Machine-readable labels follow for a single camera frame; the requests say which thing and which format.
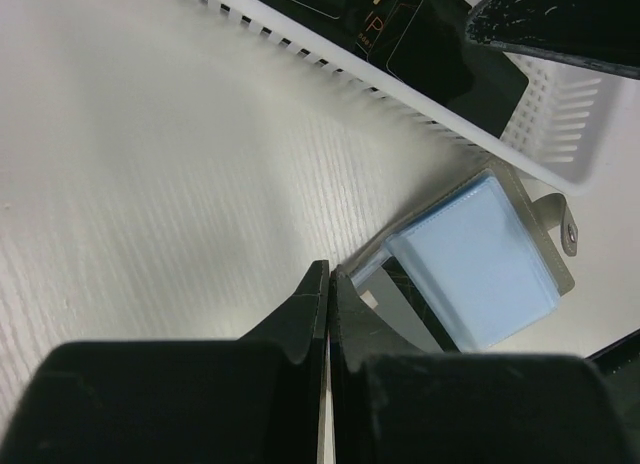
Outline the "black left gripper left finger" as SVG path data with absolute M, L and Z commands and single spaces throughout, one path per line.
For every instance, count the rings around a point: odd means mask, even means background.
M 5 463 L 315 463 L 330 271 L 236 340 L 76 341 L 39 365 Z

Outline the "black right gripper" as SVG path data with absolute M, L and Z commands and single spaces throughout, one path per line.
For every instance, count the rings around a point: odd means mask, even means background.
M 481 0 L 465 36 L 504 52 L 639 77 L 639 0 Z

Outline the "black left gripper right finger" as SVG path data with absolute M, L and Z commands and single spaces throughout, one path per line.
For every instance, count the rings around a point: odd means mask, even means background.
M 635 437 L 594 362 L 562 354 L 427 353 L 359 297 L 329 298 L 339 463 L 635 463 Z

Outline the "black VIP credit card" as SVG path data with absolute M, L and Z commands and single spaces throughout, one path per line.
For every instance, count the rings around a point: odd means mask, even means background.
M 358 286 L 360 298 L 408 342 L 431 352 L 459 352 L 444 326 L 395 258 Z

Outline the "grey leather card holder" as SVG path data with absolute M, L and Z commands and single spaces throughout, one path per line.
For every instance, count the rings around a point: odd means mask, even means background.
M 575 286 L 578 226 L 564 194 L 532 199 L 490 159 L 380 231 L 345 265 L 357 286 L 395 258 L 459 352 L 479 352 L 545 318 Z

